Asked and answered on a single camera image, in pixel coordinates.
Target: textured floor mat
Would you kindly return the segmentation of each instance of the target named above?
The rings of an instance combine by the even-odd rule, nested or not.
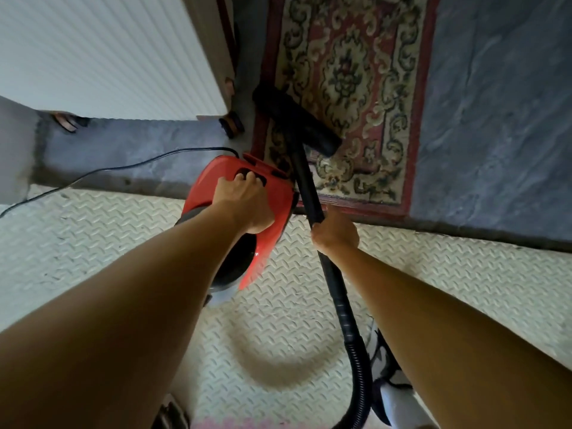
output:
[[[0,328],[168,229],[181,209],[182,201],[165,198],[65,190],[14,210],[0,220]],[[572,367],[572,256],[358,228],[367,252]],[[201,315],[173,383],[199,426],[327,427],[345,411],[349,362],[308,234],[304,217],[293,217],[258,281]],[[367,331],[367,310],[351,286],[348,292]]]

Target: person's right hand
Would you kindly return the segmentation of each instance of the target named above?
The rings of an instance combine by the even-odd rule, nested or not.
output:
[[[335,206],[327,206],[326,219],[312,226],[312,242],[316,249],[329,256],[336,247],[357,248],[359,235],[355,224]]]

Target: vacuum hose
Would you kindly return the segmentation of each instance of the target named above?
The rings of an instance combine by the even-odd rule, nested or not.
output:
[[[292,161],[298,190],[304,202],[304,208],[311,227],[314,223],[324,221],[324,213],[322,212],[308,159],[299,135],[299,133],[290,129],[284,131],[288,155]],[[373,396],[369,356],[349,304],[341,272],[329,257],[321,253],[319,253],[319,256],[328,290],[332,296],[340,322],[354,381],[354,391],[348,410],[339,423],[334,426],[334,429],[361,429],[366,424]]]

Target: patterned rug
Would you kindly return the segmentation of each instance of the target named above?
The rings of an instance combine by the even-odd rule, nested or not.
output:
[[[261,80],[343,139],[332,158],[308,151],[323,202],[408,213],[438,2],[270,0]],[[290,171],[279,128],[261,114],[252,152]]]

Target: red rug border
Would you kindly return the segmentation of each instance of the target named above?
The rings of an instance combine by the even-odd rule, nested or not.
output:
[[[276,75],[276,64],[280,49],[280,37],[282,35],[282,16],[284,14],[284,3],[286,0],[268,1],[268,19],[266,25],[266,45],[262,65],[260,69],[260,80],[274,83]],[[417,166],[417,155],[419,151],[419,137],[421,135],[421,121],[423,118],[423,107],[425,105],[425,89],[431,64],[431,53],[433,50],[433,36],[435,34],[435,24],[437,20],[437,6],[440,0],[427,0],[425,10],[425,20],[423,24],[423,34],[421,36],[421,50],[419,52],[419,65],[417,68],[417,81],[415,84],[415,94],[413,107],[411,109],[411,133],[407,150],[407,165],[405,166],[405,182],[403,186],[402,202],[399,206],[380,205],[377,203],[361,203],[358,200],[336,199],[328,201],[327,198],[320,200],[325,204],[335,204],[344,212],[361,216],[383,216],[395,220],[402,219],[409,214],[411,200],[413,196],[413,185],[415,182],[415,170]],[[257,158],[264,159],[264,149],[266,147],[266,134],[268,132],[269,119],[256,110],[254,117],[254,131],[252,138],[251,154]]]

